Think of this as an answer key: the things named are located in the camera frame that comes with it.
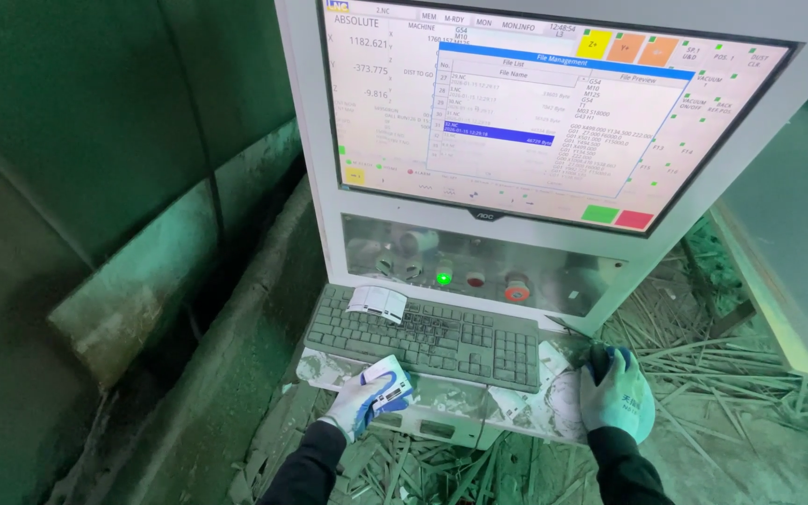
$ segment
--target dusty keyboard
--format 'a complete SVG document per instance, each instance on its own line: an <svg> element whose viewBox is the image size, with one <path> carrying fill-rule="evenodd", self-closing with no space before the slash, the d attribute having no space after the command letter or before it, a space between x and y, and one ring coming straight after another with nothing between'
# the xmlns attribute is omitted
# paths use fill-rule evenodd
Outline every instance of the dusty keyboard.
<svg viewBox="0 0 808 505"><path fill-rule="evenodd" d="M326 285L305 331L305 347L367 363L394 354L407 371L538 392L535 322L410 298L397 325L345 312L353 292Z"/></svg>

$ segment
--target blue rubber-coated glove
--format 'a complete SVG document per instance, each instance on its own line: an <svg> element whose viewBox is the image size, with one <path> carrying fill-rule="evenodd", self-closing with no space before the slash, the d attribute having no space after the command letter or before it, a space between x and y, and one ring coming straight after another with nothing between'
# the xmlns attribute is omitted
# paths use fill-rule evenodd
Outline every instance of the blue rubber-coated glove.
<svg viewBox="0 0 808 505"><path fill-rule="evenodd" d="M373 402L376 397L385 393L392 386L393 375L382 375L373 382L362 384L363 378L357 374L342 386L336 401L326 415L319 420L329 422L345 434L347 442L353 443L357 437L366 430L367 425L376 416ZM404 396L388 402L382 407L382 412L400 411L408 407Z"/></svg>
<svg viewBox="0 0 808 505"><path fill-rule="evenodd" d="M641 418L646 379L635 356L625 348L608 347L611 364L600 384L594 384L591 364L582 367L579 406L588 431L612 426L634 437Z"/></svg>

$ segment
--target sleeve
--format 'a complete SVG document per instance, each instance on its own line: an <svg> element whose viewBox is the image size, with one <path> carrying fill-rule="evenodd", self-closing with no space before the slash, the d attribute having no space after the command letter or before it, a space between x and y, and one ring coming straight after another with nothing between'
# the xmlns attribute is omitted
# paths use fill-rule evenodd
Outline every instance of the sleeve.
<svg viewBox="0 0 808 505"><path fill-rule="evenodd" d="M258 505L326 505L346 446L338 428L321 420L313 422L298 449L276 471Z"/></svg>
<svg viewBox="0 0 808 505"><path fill-rule="evenodd" d="M598 428L588 433L597 460L600 499L604 505L674 505L663 493L657 469L637 451L625 430Z"/></svg>

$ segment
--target metal frame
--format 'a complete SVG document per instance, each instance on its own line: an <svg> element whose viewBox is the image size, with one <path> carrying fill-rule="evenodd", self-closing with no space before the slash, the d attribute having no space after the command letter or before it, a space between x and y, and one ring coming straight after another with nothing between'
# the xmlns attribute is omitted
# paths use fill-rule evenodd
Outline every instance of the metal frame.
<svg viewBox="0 0 808 505"><path fill-rule="evenodd" d="M690 182L684 194L674 202L668 215L648 238L516 217L483 222L471 218L462 209L339 188L331 107L326 88L328 77L321 49L320 4L313 0L275 0L275 4L330 282L352 287L383 285L406 296L527 317L537 320L541 328L556 329L558 325L543 311L528 307L370 280L347 273L341 240L341 214L371 216L415 226L619 258L626 263L624 270L588 316L551 315L560 317L579 331L593 333L808 98L808 4L793 0L777 0L768 5L757 0L715 0L705 4L652 0L639 8L637 4L617 0L572 4L511 0L506 6L514 14L555 15L558 18L600 23L795 40L802 42L804 47L762 96L759 104L750 110L734 134L712 156L706 168ZM500 7L500 4L491 0L449 0L444 5L491 10L499 10Z"/></svg>

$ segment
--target gloved hand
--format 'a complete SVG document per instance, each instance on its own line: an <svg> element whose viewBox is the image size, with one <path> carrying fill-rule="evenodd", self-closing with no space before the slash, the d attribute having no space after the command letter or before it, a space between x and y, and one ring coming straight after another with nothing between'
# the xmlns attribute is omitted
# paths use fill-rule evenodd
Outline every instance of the gloved hand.
<svg viewBox="0 0 808 505"><path fill-rule="evenodd" d="M627 431L632 437L641 419L641 403L647 383L635 356L626 348L607 348L610 370L600 384L594 384L591 363L582 367L579 385L579 407L588 431L612 426Z"/></svg>
<svg viewBox="0 0 808 505"><path fill-rule="evenodd" d="M342 386L336 401L326 415L318 420L329 422L345 434L348 443L353 443L366 430L375 417L373 402L376 397L391 387L392 375L382 375L373 382L361 384L361 374L357 374ZM400 411L408 407L404 396L398 396L382 407L383 412Z"/></svg>

